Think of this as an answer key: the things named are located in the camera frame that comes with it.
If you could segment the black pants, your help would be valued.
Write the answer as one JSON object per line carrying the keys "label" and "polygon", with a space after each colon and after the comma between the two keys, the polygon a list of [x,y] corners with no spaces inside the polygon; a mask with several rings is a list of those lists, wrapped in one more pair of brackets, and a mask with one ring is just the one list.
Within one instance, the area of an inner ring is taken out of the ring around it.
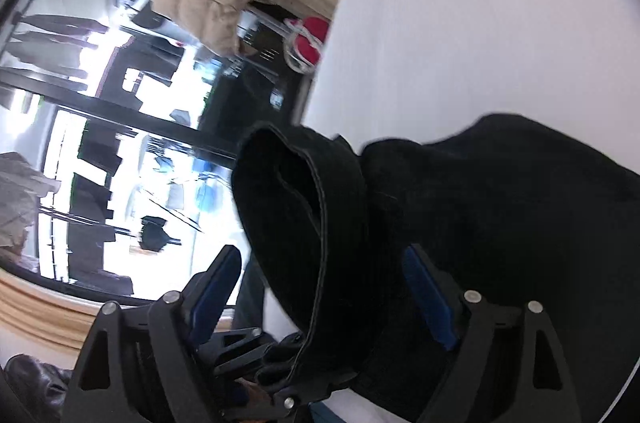
{"label": "black pants", "polygon": [[416,244],[488,303],[544,307],[584,421],[638,420],[639,177],[591,146],[513,114],[360,152],[264,125],[231,188],[273,295],[358,360],[363,398],[417,420],[447,369],[402,272]]}

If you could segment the white bed sheet mattress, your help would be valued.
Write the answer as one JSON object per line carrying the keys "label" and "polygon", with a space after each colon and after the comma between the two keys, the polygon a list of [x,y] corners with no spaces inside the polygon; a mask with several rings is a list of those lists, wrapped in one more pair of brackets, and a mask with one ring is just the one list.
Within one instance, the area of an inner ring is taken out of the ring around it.
{"label": "white bed sheet mattress", "polygon": [[[526,117],[639,177],[639,1],[339,0],[298,126],[360,152],[434,143],[490,114]],[[351,386],[329,399],[354,422],[387,411]]]}

